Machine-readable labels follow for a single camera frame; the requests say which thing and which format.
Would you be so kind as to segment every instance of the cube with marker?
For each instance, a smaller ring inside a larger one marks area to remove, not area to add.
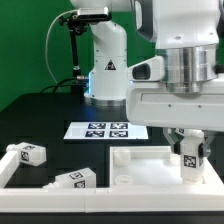
[[[21,163],[39,166],[46,161],[46,148],[42,146],[22,142],[18,145],[9,145],[6,150],[18,151]]]
[[[96,174],[89,168],[65,173],[56,176],[54,183],[43,188],[96,188]]]

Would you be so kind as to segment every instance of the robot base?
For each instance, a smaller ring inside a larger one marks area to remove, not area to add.
[[[105,100],[105,99],[96,99],[94,96],[89,94],[84,95],[85,103],[92,104],[96,106],[105,106],[105,107],[117,107],[117,106],[124,106],[126,104],[125,99],[120,100]]]

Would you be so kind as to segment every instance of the green backdrop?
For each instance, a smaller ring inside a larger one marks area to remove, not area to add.
[[[45,39],[51,22],[72,9],[69,0],[0,1],[0,111],[18,96],[40,92],[54,84],[45,65]],[[154,55],[154,45],[137,38],[131,13],[113,13],[113,21],[128,33],[128,66]],[[78,38],[79,60],[86,75],[93,67],[91,32]],[[218,53],[222,62],[223,51]],[[67,27],[54,26],[49,44],[50,65],[57,80],[72,76]]]

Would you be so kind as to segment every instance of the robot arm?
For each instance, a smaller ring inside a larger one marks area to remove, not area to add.
[[[219,2],[152,0],[151,7],[148,4],[135,0],[137,27],[156,42],[156,57],[162,60],[157,60],[158,79],[155,64],[129,69],[133,83],[127,91],[128,119],[147,126],[224,131],[224,75],[215,71]]]
[[[131,11],[130,0],[71,0],[75,8]],[[94,45],[94,67],[89,72],[87,103],[101,106],[125,104],[127,79],[127,35],[118,24],[108,21],[90,23]]]

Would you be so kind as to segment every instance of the white block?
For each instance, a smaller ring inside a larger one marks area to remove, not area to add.
[[[43,188],[96,188],[96,174],[89,168],[73,171],[56,176],[54,183]]]
[[[7,151],[19,151],[20,162],[32,166],[39,166],[46,161],[46,148],[22,142],[18,145],[9,145]]]
[[[181,145],[181,177],[184,183],[202,181],[204,173],[204,157],[199,157],[198,147],[203,143],[203,138],[185,137]]]
[[[19,152],[7,152],[0,161],[0,188],[4,188],[19,166]]]

